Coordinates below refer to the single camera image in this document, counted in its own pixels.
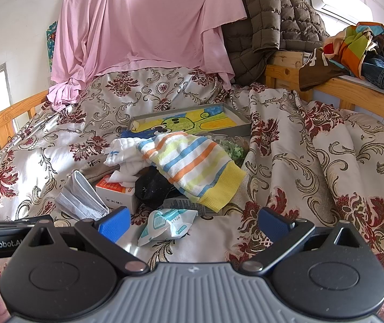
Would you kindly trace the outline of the white teal wipes packet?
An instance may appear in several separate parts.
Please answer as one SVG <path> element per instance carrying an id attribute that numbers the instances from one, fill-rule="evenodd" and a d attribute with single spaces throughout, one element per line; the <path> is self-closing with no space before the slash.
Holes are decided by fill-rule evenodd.
<path id="1" fill-rule="evenodd" d="M 151 241 L 165 241 L 185 236 L 198 216 L 196 210 L 159 209 L 150 213 L 147 224 L 138 238 L 142 247 Z"/>

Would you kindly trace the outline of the black sock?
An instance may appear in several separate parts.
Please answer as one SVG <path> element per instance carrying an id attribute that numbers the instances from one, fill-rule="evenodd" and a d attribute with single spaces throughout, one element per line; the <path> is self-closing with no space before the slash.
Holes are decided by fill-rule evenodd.
<path id="1" fill-rule="evenodd" d="M 136 180 L 135 196 L 146 207 L 155 210 L 163 205 L 165 199 L 181 196 L 181 193 L 158 169 L 150 166 Z"/>

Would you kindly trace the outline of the white sock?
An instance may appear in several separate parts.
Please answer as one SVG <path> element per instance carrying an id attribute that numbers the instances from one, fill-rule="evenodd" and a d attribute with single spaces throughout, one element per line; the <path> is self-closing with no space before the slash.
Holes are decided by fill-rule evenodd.
<path id="1" fill-rule="evenodd" d="M 105 150 L 107 157 L 104 164 L 119 167 L 106 178 L 108 183 L 120 184 L 126 188 L 135 187 L 137 174 L 148 167 L 143 154 L 138 150 L 138 145 L 143 141 L 144 139 L 133 137 L 114 139 L 111 142 Z"/>

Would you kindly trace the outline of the striped colourful sock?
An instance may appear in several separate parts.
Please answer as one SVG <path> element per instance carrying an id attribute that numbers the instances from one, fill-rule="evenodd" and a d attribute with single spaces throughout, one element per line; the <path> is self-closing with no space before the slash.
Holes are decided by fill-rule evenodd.
<path id="1" fill-rule="evenodd" d="M 137 144 L 143 158 L 194 203 L 219 212 L 234 197 L 246 172 L 205 136 L 160 134 Z"/>

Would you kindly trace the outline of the orange white medicine box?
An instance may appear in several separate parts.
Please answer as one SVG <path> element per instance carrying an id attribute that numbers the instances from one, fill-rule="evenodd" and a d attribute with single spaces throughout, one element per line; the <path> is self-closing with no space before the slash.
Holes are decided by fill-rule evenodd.
<path id="1" fill-rule="evenodd" d="M 117 209 L 121 206 L 127 207 L 133 214 L 138 207 L 138 200 L 135 196 L 135 187 L 125 187 L 117 182 L 108 182 L 106 175 L 95 186 L 96 193 L 110 209 Z"/>

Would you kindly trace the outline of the floral satin bedspread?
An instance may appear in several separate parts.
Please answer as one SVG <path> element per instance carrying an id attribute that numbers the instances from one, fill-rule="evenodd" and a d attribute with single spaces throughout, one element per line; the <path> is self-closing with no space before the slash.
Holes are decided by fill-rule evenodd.
<path id="1" fill-rule="evenodd" d="M 114 72 L 84 91 L 79 103 L 54 112 L 45 105 L 0 151 L 0 218 L 49 214 L 73 220 L 55 204 L 73 171 L 91 182 L 111 172 L 105 151 L 132 117 L 197 104 L 226 102 L 250 119 L 246 177 L 220 216 L 197 218 L 179 240 L 137 244 L 148 209 L 140 208 L 121 245 L 158 262 L 230 261 L 269 244 L 258 229 L 267 206 L 316 225 L 350 221 L 384 268 L 384 126 L 365 114 L 264 85 L 225 90 L 218 77 L 185 68 Z"/>

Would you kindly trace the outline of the bag of green pieces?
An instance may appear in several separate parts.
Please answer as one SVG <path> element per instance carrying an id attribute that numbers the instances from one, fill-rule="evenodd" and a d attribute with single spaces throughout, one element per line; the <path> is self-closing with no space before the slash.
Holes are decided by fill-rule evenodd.
<path id="1" fill-rule="evenodd" d="M 249 141 L 240 136 L 219 136 L 216 141 L 225 150 L 231 160 L 234 161 L 238 167 L 242 167 L 249 152 Z"/>

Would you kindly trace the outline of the grey tray with cartoon drawing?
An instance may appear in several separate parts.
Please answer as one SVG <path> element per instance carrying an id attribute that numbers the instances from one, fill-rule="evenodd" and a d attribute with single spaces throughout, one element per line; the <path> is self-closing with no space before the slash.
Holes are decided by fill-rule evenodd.
<path id="1" fill-rule="evenodd" d="M 148 139 L 158 134 L 183 131 L 187 134 L 207 133 L 226 136 L 248 136 L 251 122 L 226 104 L 206 104 L 186 109 L 172 109 L 132 117 L 122 138 Z"/>

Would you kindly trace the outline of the colourful patchwork cloth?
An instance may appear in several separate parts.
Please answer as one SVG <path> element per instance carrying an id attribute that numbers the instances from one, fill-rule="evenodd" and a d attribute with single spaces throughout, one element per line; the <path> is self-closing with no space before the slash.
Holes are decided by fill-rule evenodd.
<path id="1" fill-rule="evenodd" d="M 364 79 L 362 65 L 368 52 L 384 57 L 384 24 L 359 22 L 325 40 L 322 51 L 327 59 Z"/>

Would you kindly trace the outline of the pink hanging sheet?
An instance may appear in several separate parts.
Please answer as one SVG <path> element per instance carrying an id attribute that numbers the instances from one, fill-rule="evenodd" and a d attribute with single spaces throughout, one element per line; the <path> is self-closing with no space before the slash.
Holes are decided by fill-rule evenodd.
<path id="1" fill-rule="evenodd" d="M 242 0 L 63 0 L 47 98 L 59 111 L 98 76 L 149 67 L 201 69 L 229 88 L 222 27 L 245 17 Z"/>

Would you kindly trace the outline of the brown quilted down jacket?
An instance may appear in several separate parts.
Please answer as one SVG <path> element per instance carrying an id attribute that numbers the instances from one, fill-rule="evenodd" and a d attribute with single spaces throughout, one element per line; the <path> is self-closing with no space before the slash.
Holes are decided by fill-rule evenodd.
<path id="1" fill-rule="evenodd" d="M 249 85 L 263 76 L 278 50 L 311 52 L 329 37 L 306 0 L 242 0 L 246 18 L 222 26 L 234 82 Z"/>

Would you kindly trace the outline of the white air conditioner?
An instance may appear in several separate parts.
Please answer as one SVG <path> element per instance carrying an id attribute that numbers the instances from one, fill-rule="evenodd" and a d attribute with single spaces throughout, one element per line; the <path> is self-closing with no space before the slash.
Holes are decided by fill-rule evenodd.
<path id="1" fill-rule="evenodd" d="M 311 0 L 312 7 L 350 24 L 373 21 L 371 8 L 363 0 Z"/>

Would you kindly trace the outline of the wooden bed frame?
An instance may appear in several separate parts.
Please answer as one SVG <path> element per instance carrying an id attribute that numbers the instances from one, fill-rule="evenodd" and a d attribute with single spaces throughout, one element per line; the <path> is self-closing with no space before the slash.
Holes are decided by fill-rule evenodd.
<path id="1" fill-rule="evenodd" d="M 272 64 L 266 67 L 265 84 L 269 87 L 285 85 L 289 90 L 296 90 L 304 101 L 311 101 L 316 91 L 339 99 L 339 107 L 354 110 L 358 107 L 372 112 L 384 119 L 384 92 L 369 82 L 344 76 L 329 79 L 327 82 L 314 86 L 306 92 L 299 90 L 299 69 L 302 62 L 299 52 L 280 51 L 274 56 Z M 10 107 L 0 111 L 0 149 L 14 136 L 12 121 L 26 113 L 34 117 L 36 107 L 46 100 L 47 91 L 34 94 Z"/>

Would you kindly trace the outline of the wall poster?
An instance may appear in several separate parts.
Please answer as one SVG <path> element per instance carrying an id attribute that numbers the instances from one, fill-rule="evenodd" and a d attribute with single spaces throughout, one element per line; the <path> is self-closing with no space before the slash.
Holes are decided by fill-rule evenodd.
<path id="1" fill-rule="evenodd" d="M 50 72 L 52 71 L 52 61 L 55 49 L 55 36 L 57 32 L 58 22 L 53 22 L 46 30 L 46 41 L 47 41 L 47 56 Z"/>

